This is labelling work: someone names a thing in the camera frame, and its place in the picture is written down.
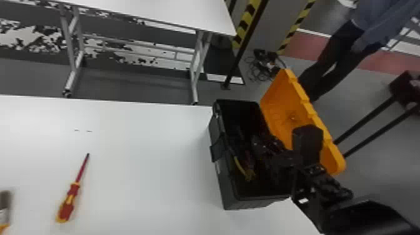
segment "person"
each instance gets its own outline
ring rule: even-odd
[[[360,0],[351,20],[331,36],[315,64],[299,77],[311,102],[337,86],[418,13],[419,0]]]

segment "black cable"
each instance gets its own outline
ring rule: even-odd
[[[277,57],[276,59],[279,61],[283,69],[287,68],[286,63]],[[244,59],[244,62],[248,64],[248,70],[246,72],[246,76],[252,82],[264,82],[264,81],[272,81],[275,78],[275,74],[271,74],[269,71],[262,71],[260,68],[263,66],[259,63],[263,63],[262,61],[256,59],[254,56],[249,56]]]

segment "metal stand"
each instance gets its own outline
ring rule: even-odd
[[[70,68],[71,72],[67,79],[66,85],[64,87],[64,91],[62,95],[65,98],[70,98],[73,95],[73,86],[75,81],[78,79],[81,63],[84,56],[84,43],[83,43],[83,34],[82,34],[82,27],[80,23],[80,14],[79,8],[76,6],[72,6],[72,19],[70,21],[70,25],[67,22],[66,17],[66,9],[63,3],[58,4],[60,10],[60,20],[62,31],[64,34],[64,38],[67,44],[67,55],[69,56]],[[79,50],[77,53],[77,57],[74,57],[74,48],[73,48],[73,33],[76,30],[77,40],[79,44]]]
[[[382,127],[378,131],[376,131],[373,135],[369,136],[364,141],[360,142],[360,144],[358,144],[358,145],[354,146],[353,148],[351,148],[348,152],[346,152],[345,154],[343,154],[344,158],[348,158],[350,155],[352,155],[353,153],[355,153],[357,150],[363,148],[364,146],[366,146],[370,142],[374,141],[379,136],[383,135],[384,133],[386,133],[387,131],[389,131],[390,129],[392,129],[394,126],[397,126],[399,123],[401,123],[402,121],[404,121],[405,119],[407,119],[409,116],[411,116],[411,115],[413,115],[415,113],[418,113],[419,111],[420,111],[420,104],[417,104],[416,106],[414,106],[411,109],[407,110],[401,116],[397,117],[395,120],[391,121],[386,126]]]
[[[201,74],[201,69],[203,68],[204,60],[206,59],[207,52],[209,51],[209,46],[211,43],[211,32],[207,32],[206,40],[203,44],[204,33],[198,31],[197,33],[197,42],[194,55],[192,56],[191,65],[189,67],[189,78],[191,80],[191,91],[192,91],[192,105],[198,104],[198,92],[197,92],[197,83]]]
[[[233,77],[233,74],[236,70],[236,68],[239,66],[239,62],[241,62],[242,57],[244,56],[245,50],[248,47],[249,40],[251,39],[252,35],[254,34],[254,30],[258,25],[259,20],[261,19],[261,16],[263,15],[264,10],[266,9],[266,6],[268,4],[269,0],[261,0],[261,3],[259,4],[259,7],[257,9],[257,12],[255,13],[254,19],[251,22],[251,25],[249,26],[249,29],[245,35],[244,41],[241,44],[241,47],[239,48],[239,51],[236,55],[235,61],[233,62],[232,68],[229,71],[229,74],[226,77],[226,80],[224,83],[221,84],[221,89],[223,90],[229,90],[230,83]]]
[[[370,120],[372,120],[377,115],[379,115],[381,112],[383,112],[385,109],[387,109],[390,105],[394,104],[394,102],[396,100],[397,99],[394,96],[392,96],[391,98],[387,99],[385,102],[383,102],[381,105],[379,105],[375,110],[373,110],[371,113],[369,113],[368,115],[366,115],[358,123],[356,123],[350,129],[348,129],[344,134],[342,134],[340,137],[338,137],[334,141],[334,144],[339,144],[339,143],[343,142],[350,135],[352,135],[353,133],[355,133],[358,129],[362,128],[366,123],[368,123]]]

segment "red and yellow screwdriver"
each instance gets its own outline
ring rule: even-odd
[[[80,188],[80,179],[82,178],[84,168],[88,162],[89,154],[84,158],[82,167],[80,167],[79,174],[77,175],[76,181],[71,184],[70,190],[67,192],[66,200],[61,204],[60,210],[58,211],[56,221],[58,223],[65,223],[69,221],[70,215],[74,209],[74,199],[78,195],[78,190]]]

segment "black pants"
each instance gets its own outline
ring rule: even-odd
[[[332,35],[316,63],[302,73],[299,82],[311,101],[317,100],[337,86],[364,58],[383,46],[377,42],[368,45],[359,53],[352,52],[351,46],[363,32],[348,21]],[[325,74],[334,64],[335,68]]]

